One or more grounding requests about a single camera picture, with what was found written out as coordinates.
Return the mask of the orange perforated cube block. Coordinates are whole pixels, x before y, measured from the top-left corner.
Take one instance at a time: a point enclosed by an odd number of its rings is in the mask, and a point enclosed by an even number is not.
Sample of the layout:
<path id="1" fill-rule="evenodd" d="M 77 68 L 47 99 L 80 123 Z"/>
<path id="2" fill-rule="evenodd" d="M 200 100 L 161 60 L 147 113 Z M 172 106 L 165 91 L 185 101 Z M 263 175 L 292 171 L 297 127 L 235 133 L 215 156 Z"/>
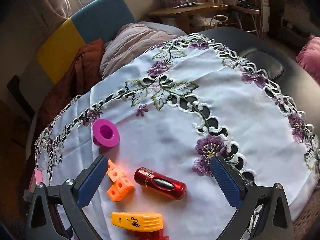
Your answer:
<path id="1" fill-rule="evenodd" d="M 113 183 L 112 186 L 107 190 L 107 195 L 113 202 L 119 202 L 123 200 L 127 194 L 133 190 L 134 187 L 129 178 L 127 178 L 125 173 L 111 160 L 108 160 L 108 169 L 106 175 Z"/>

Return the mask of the red metallic cylinder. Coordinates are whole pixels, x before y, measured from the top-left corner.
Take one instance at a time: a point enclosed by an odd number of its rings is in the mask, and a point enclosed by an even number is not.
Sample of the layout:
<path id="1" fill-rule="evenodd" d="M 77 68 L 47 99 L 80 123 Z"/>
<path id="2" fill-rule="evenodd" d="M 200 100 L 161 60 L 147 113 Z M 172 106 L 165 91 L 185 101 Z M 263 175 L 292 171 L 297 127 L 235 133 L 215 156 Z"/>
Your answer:
<path id="1" fill-rule="evenodd" d="M 181 200 L 187 191 L 185 183 L 145 167 L 140 167 L 135 171 L 134 180 L 137 184 L 174 200 Z"/>

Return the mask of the magenta plastic spool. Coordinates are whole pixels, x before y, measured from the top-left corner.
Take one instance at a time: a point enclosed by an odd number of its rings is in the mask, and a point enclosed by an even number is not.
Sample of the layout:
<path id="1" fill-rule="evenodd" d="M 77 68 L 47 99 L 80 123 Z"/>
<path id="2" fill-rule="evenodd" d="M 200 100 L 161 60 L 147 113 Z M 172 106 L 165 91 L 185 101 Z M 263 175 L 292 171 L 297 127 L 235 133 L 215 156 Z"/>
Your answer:
<path id="1" fill-rule="evenodd" d="M 93 142 L 97 146 L 113 148 L 119 144 L 120 134 L 110 120 L 97 119 L 92 126 Z"/>

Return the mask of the yellow orange plastic case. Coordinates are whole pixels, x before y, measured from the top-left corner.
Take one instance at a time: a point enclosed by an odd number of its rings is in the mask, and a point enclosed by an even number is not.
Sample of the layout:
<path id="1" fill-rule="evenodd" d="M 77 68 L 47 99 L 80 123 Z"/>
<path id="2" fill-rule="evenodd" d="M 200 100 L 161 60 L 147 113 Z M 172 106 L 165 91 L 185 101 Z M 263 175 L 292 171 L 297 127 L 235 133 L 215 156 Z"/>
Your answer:
<path id="1" fill-rule="evenodd" d="M 113 212 L 110 214 L 114 226 L 136 232 L 154 232 L 163 229 L 163 218 L 154 212 Z"/>

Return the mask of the small red toy piece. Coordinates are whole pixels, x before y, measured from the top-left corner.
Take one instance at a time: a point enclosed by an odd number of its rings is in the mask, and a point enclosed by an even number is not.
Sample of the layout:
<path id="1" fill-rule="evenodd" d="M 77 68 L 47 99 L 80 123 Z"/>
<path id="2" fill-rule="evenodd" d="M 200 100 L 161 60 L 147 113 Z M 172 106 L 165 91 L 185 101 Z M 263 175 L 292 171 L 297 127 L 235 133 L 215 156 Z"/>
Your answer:
<path id="1" fill-rule="evenodd" d="M 164 236 L 163 229 L 154 232 L 135 232 L 135 237 L 139 240 L 169 240 L 169 236 Z"/>

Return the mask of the white floral embroidered tablecloth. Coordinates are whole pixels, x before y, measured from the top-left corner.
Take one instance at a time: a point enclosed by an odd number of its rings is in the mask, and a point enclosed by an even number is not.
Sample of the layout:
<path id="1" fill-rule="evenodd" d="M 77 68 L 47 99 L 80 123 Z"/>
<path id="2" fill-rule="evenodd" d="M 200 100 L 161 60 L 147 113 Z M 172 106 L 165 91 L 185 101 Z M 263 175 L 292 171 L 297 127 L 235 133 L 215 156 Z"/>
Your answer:
<path id="1" fill-rule="evenodd" d="M 111 224 L 116 211 L 160 213 L 171 239 L 216 239 L 235 213 L 209 169 L 216 155 L 258 185 L 283 185 L 292 218 L 319 181 L 319 138 L 304 111 L 266 70 L 200 34 L 149 48 L 73 99 L 35 142 L 46 185 L 91 165 L 99 118 L 119 131 L 106 154 L 128 178 L 146 167 L 187 186 L 182 200 L 135 185 L 114 202 L 105 177 L 84 208 L 103 239 L 135 237 Z"/>

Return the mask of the rust brown quilted blanket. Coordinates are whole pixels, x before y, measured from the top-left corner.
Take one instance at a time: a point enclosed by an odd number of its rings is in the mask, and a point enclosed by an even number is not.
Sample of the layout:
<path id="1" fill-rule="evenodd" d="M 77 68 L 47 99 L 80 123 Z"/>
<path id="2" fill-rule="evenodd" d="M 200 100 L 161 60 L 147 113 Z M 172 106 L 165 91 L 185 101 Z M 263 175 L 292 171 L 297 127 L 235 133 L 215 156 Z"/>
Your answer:
<path id="1" fill-rule="evenodd" d="M 86 94 L 101 81 L 99 67 L 103 53 L 102 38 L 78 50 L 67 72 L 44 98 L 37 115 L 37 133 L 42 132 L 73 98 Z"/>

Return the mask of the black round table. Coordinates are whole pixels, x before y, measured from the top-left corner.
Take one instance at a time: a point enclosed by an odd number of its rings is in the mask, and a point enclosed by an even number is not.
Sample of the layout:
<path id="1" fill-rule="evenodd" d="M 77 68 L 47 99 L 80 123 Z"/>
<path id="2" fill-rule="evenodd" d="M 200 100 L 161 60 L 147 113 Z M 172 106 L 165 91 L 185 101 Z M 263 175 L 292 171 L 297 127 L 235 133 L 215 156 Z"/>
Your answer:
<path id="1" fill-rule="evenodd" d="M 269 79 L 280 85 L 284 95 L 294 99 L 298 109 L 306 113 L 306 123 L 312 124 L 319 134 L 319 84 L 293 59 L 263 39 L 233 27 L 200 33 L 248 58 L 258 69 L 266 70 Z"/>

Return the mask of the pink cushion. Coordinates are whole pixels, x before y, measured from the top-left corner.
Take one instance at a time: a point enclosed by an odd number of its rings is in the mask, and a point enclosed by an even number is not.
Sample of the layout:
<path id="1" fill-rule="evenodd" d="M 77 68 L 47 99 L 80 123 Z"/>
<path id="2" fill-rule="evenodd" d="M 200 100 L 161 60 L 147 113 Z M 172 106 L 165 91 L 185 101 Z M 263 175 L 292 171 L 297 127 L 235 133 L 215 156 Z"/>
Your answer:
<path id="1" fill-rule="evenodd" d="M 297 63 L 320 84 L 320 37 L 311 35 L 296 56 Z"/>

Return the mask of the grey yellow blue headboard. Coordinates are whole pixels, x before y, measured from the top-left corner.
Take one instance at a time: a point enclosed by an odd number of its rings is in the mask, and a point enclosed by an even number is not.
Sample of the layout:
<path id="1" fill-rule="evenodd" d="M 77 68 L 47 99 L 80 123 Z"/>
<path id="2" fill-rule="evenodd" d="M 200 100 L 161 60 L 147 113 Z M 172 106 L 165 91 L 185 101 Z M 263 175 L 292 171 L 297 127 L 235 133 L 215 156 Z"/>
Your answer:
<path id="1" fill-rule="evenodd" d="M 22 76 L 20 91 L 38 109 L 61 80 L 85 44 L 110 41 L 125 24 L 136 20 L 124 0 L 95 0 L 61 24 L 33 56 Z"/>

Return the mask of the wooden side table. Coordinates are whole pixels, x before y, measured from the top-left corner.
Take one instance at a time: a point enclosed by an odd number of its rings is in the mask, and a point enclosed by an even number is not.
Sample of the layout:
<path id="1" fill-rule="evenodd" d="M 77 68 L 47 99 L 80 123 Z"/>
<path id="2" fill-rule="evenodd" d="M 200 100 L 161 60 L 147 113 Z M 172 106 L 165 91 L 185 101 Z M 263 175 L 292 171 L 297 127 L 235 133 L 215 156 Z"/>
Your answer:
<path id="1" fill-rule="evenodd" d="M 255 31 L 257 32 L 256 17 L 260 15 L 260 10 L 247 9 L 238 5 L 218 5 L 217 3 L 205 2 L 203 4 L 192 5 L 190 7 L 183 7 L 174 9 L 173 7 L 157 9 L 147 13 L 147 17 L 157 23 L 161 22 L 161 18 L 174 18 L 177 26 L 186 33 L 190 33 L 189 16 L 204 13 L 216 13 L 220 11 L 227 11 L 231 9 L 236 12 L 243 12 L 252 16 Z"/>

